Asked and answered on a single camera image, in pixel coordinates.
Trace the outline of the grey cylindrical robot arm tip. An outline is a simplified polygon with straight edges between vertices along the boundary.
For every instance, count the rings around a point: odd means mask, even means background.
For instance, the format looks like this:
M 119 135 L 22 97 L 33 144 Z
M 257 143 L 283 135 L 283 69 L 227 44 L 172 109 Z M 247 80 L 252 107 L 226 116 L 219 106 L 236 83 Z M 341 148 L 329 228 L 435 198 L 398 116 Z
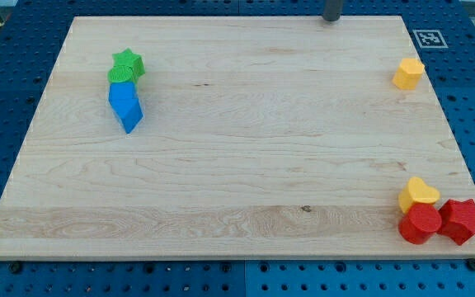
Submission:
M 343 0 L 325 0 L 322 11 L 322 19 L 324 21 L 338 21 L 343 8 Z

